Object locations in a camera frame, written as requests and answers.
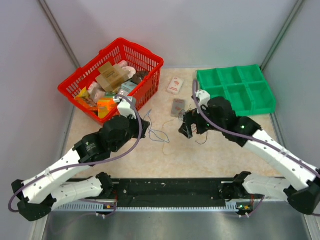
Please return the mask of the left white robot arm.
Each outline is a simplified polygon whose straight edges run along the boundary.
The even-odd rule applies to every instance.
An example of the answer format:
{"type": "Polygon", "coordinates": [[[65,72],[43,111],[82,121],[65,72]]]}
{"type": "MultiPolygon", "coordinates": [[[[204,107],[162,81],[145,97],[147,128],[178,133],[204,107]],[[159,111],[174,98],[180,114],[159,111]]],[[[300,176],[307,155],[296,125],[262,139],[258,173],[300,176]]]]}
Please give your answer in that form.
{"type": "Polygon", "coordinates": [[[105,172],[79,182],[69,180],[104,161],[112,162],[112,153],[118,152],[131,139],[145,138],[150,125],[140,117],[112,117],[99,131],[84,136],[42,173],[28,180],[14,181],[11,187],[19,200],[16,212],[33,222],[74,201],[109,198],[114,184],[105,172]]]}

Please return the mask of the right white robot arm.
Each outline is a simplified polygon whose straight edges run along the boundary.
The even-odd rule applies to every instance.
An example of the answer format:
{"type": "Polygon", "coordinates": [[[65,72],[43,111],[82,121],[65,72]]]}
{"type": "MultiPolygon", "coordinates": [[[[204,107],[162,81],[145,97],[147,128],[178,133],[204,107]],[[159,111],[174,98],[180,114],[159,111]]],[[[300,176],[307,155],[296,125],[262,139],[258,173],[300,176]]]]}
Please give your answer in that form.
{"type": "Polygon", "coordinates": [[[277,143],[251,118],[237,116],[228,100],[215,97],[197,103],[195,109],[183,114],[179,132],[190,139],[192,126],[198,135],[221,132],[227,140],[256,154],[282,174],[277,178],[241,172],[233,180],[237,197],[249,194],[272,197],[287,202],[302,214],[315,215],[320,203],[320,170],[277,143]]]}

